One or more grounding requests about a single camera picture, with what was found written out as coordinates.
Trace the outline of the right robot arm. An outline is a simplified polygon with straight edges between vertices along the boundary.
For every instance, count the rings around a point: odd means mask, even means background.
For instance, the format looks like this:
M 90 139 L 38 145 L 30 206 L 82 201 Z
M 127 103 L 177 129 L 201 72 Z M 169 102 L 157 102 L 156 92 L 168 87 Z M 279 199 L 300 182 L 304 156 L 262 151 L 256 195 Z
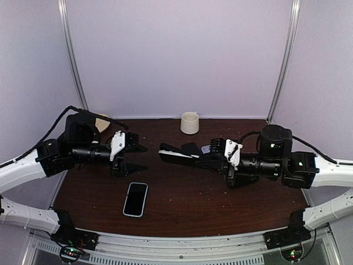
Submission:
M 304 234 L 352 213 L 352 161 L 335 160 L 290 129 L 266 125 L 238 140 L 212 139 L 209 151 L 203 153 L 193 144 L 197 166 L 217 171 L 228 186 L 241 187 L 264 177 L 283 186 L 298 189 L 312 187 L 348 187 L 344 194 L 317 206 L 294 211 L 283 231 L 286 243 L 293 244 Z

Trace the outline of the phone in light-blue case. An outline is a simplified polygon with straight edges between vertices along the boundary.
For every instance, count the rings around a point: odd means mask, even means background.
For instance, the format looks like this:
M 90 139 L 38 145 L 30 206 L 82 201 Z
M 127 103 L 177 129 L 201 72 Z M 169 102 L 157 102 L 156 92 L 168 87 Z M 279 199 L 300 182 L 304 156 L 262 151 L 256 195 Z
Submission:
M 140 218 L 143 216 L 148 184 L 131 182 L 129 184 L 122 213 L 125 216 Z

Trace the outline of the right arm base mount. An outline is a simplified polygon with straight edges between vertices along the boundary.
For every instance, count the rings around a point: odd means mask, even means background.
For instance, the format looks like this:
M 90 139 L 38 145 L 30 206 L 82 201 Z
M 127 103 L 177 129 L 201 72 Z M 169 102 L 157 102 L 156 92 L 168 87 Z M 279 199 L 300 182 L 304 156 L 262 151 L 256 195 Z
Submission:
M 304 227 L 284 228 L 263 234 L 268 250 L 294 245 L 311 239 L 311 232 Z

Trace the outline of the aluminium corner post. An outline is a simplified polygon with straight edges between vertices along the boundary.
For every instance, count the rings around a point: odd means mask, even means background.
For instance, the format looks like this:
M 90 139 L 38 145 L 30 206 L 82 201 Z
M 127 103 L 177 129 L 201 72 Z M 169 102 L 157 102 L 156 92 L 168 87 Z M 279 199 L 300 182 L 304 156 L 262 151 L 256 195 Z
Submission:
M 89 109 L 88 102 L 84 93 L 84 89 L 82 86 L 82 81 L 81 77 L 79 75 L 79 70 L 78 70 L 78 65 L 77 65 L 77 60 L 76 56 L 74 53 L 74 47 L 73 47 L 73 40 L 71 36 L 71 31 L 70 31 L 70 26 L 69 26 L 69 18 L 68 18 L 68 13 L 67 13 L 67 3 L 65 0 L 58 0 L 58 11 L 60 15 L 60 20 L 62 24 L 62 30 L 65 38 L 65 43 L 66 43 L 66 50 L 68 54 L 68 60 L 69 60 L 69 66 L 71 69 L 73 81 L 74 81 L 74 87 L 76 89 L 76 92 L 78 94 L 78 99 L 81 107 L 85 110 Z
M 285 84 L 287 71 L 290 65 L 290 58 L 291 58 L 292 50 L 293 50 L 296 35 L 297 35 L 300 9 L 301 9 L 301 1 L 293 0 L 280 71 L 276 81 L 276 86 L 275 86 L 274 95 L 271 101 L 271 106 L 266 118 L 266 122 L 268 124 L 271 124 L 274 120 L 275 112 L 280 100 L 280 95 Z

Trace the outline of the beige ceramic plate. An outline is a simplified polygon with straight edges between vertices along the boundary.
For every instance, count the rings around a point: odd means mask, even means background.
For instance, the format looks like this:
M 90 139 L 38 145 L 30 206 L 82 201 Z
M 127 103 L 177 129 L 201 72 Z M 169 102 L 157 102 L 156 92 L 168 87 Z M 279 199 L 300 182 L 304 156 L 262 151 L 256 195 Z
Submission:
M 100 133 L 103 133 L 110 126 L 110 121 L 101 118 L 95 119 L 95 127 Z

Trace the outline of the right aluminium corner post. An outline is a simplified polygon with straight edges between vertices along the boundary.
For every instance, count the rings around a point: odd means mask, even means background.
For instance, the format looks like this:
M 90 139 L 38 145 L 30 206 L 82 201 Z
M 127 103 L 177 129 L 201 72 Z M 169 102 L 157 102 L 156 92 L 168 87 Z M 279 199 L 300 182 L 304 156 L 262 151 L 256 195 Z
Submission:
M 266 118 L 266 122 L 268 124 L 271 124 L 274 120 L 275 112 L 280 100 L 280 95 L 285 84 L 287 71 L 290 65 L 290 58 L 291 58 L 292 50 L 293 50 L 296 35 L 297 35 L 300 9 L 301 9 L 301 1 L 293 0 L 280 71 L 276 81 L 276 86 L 275 86 L 274 95 L 271 101 L 271 106 Z

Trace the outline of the black phone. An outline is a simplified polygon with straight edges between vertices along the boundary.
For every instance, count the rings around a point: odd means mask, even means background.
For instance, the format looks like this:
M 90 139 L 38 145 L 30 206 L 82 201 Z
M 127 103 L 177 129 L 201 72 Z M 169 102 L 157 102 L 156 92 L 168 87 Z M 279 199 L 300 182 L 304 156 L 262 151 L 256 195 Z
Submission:
M 197 156 L 202 155 L 200 148 L 197 146 L 195 142 L 183 144 L 181 146 L 181 149 L 189 155 L 197 155 Z
M 163 162 L 175 165 L 194 166 L 199 161 L 198 157 L 184 155 L 180 152 L 159 150 L 158 154 Z

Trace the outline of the cream textured mug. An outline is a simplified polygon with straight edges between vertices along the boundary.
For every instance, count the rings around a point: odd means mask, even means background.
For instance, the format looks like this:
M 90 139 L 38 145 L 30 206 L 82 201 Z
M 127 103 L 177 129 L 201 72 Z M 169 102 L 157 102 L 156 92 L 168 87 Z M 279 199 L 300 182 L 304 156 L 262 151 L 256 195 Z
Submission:
M 199 131 L 199 115 L 197 112 L 185 112 L 181 116 L 180 129 L 187 135 L 196 134 Z

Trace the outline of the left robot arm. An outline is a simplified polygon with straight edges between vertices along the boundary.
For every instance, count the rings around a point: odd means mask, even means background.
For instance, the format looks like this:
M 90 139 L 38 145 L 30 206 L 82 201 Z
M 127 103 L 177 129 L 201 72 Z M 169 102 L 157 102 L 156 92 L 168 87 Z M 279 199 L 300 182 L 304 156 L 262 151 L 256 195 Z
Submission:
M 145 166 L 125 163 L 127 153 L 144 153 L 139 136 L 114 119 L 76 109 L 68 115 L 64 132 L 56 139 L 45 135 L 22 155 L 1 164 L 1 192 L 21 184 L 57 175 L 76 165 L 108 166 L 114 177 L 146 170 Z M 44 210 L 1 197 L 1 224 L 36 229 L 57 235 L 67 245 L 79 241 L 70 215 L 64 210 Z

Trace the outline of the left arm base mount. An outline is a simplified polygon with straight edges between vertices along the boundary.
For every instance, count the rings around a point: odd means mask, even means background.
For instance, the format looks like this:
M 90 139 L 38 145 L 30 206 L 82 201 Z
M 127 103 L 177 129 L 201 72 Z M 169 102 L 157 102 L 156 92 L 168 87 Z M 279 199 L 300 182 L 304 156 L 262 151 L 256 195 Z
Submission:
M 75 230 L 74 232 L 56 232 L 50 235 L 52 239 L 63 246 L 73 246 L 80 250 L 94 251 L 99 235 L 95 232 Z

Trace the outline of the left aluminium corner post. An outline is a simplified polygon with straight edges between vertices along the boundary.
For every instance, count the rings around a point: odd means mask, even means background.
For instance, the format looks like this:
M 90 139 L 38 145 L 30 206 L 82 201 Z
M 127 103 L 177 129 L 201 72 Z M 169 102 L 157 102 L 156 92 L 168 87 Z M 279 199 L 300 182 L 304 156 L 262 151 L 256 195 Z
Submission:
M 78 94 L 78 99 L 81 107 L 85 110 L 89 109 L 88 102 L 84 93 L 84 89 L 82 86 L 82 81 L 81 77 L 79 75 L 79 70 L 78 70 L 78 65 L 77 65 L 77 60 L 76 56 L 74 53 L 74 47 L 73 47 L 73 40 L 71 36 L 71 31 L 70 31 L 70 26 L 69 26 L 69 18 L 68 18 L 68 13 L 67 13 L 67 3 L 65 0 L 58 0 L 58 11 L 60 15 L 60 20 L 62 24 L 62 30 L 65 38 L 65 43 L 66 43 L 66 50 L 68 54 L 68 60 L 69 60 L 69 66 L 71 69 L 73 81 L 74 81 L 74 87 L 76 89 L 76 92 Z

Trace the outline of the lilac silicone phone case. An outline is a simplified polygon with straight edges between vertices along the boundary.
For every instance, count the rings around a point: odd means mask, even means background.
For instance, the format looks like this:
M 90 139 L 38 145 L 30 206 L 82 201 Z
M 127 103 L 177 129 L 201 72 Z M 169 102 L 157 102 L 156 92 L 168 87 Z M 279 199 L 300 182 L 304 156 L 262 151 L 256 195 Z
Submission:
M 211 151 L 210 145 L 205 145 L 201 148 L 203 154 L 209 153 Z

